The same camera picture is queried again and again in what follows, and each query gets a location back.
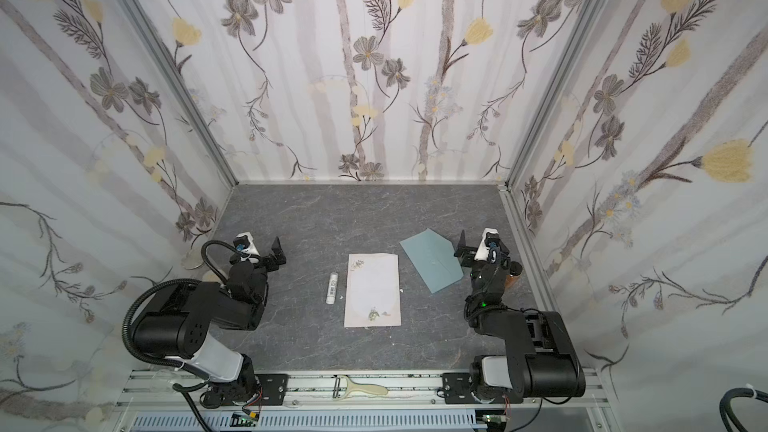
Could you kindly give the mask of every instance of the white glue stick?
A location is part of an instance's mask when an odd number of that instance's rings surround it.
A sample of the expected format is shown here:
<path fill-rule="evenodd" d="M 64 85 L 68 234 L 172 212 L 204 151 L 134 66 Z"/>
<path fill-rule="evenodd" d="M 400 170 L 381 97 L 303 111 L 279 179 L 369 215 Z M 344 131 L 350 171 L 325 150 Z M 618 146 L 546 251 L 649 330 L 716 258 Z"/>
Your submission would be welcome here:
<path fill-rule="evenodd" d="M 336 285 L 339 283 L 339 274 L 332 273 L 331 280 L 328 281 L 328 295 L 326 296 L 326 304 L 331 305 L 336 301 Z"/>

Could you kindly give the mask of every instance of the paper sheet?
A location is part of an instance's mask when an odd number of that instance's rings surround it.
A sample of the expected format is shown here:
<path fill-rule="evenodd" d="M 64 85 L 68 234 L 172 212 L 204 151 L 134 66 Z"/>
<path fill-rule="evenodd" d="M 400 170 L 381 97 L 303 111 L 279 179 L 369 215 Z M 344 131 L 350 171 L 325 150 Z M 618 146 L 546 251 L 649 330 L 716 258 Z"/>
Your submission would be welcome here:
<path fill-rule="evenodd" d="M 395 254 L 350 254 L 344 327 L 400 325 L 400 277 Z"/>

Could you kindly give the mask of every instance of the floral wallpaper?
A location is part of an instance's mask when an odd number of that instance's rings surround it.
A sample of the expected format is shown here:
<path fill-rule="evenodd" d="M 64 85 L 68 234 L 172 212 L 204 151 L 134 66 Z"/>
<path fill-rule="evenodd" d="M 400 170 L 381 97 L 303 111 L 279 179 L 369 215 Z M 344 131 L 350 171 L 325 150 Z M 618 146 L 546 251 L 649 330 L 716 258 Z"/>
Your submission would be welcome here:
<path fill-rule="evenodd" d="M 628 431 L 722 430 L 725 390 L 768 384 L 767 17 L 764 0 L 608 0 L 514 180 Z"/>
<path fill-rule="evenodd" d="M 139 0 L 245 181 L 503 182 L 584 0 Z"/>
<path fill-rule="evenodd" d="M 229 187 L 116 0 L 0 0 L 0 30 L 0 422 L 100 430 L 125 310 Z"/>

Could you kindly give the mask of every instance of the table surface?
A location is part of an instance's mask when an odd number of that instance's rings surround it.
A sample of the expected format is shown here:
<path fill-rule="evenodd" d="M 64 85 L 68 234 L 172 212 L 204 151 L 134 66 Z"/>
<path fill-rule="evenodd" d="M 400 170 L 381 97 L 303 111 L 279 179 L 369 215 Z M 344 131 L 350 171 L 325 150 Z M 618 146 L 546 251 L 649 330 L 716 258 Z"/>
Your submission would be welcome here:
<path fill-rule="evenodd" d="M 504 354 L 501 339 L 477 335 L 462 318 L 469 274 L 434 294 L 399 242 L 431 228 L 475 246 L 497 228 L 519 260 L 496 186 L 264 185 L 238 186 L 215 238 L 251 232 L 260 252 L 280 236 L 288 263 L 270 274 L 270 296 L 255 331 L 211 333 L 249 355 L 257 370 L 391 370 L 468 368 L 475 355 Z M 211 247 L 218 264 L 228 251 Z M 402 325 L 344 328 L 349 254 L 398 255 Z M 336 303 L 325 303 L 330 274 L 339 274 Z M 525 274 L 504 295 L 506 305 L 535 307 Z"/>

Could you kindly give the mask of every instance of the light blue paper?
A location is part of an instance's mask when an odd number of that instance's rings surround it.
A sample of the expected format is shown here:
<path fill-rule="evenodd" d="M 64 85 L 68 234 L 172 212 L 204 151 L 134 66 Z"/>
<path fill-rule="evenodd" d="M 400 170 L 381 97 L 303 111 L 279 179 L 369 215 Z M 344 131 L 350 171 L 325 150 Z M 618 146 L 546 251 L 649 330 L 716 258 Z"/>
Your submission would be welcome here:
<path fill-rule="evenodd" d="M 430 228 L 400 241 L 431 293 L 461 280 L 464 273 L 453 256 L 453 244 Z"/>

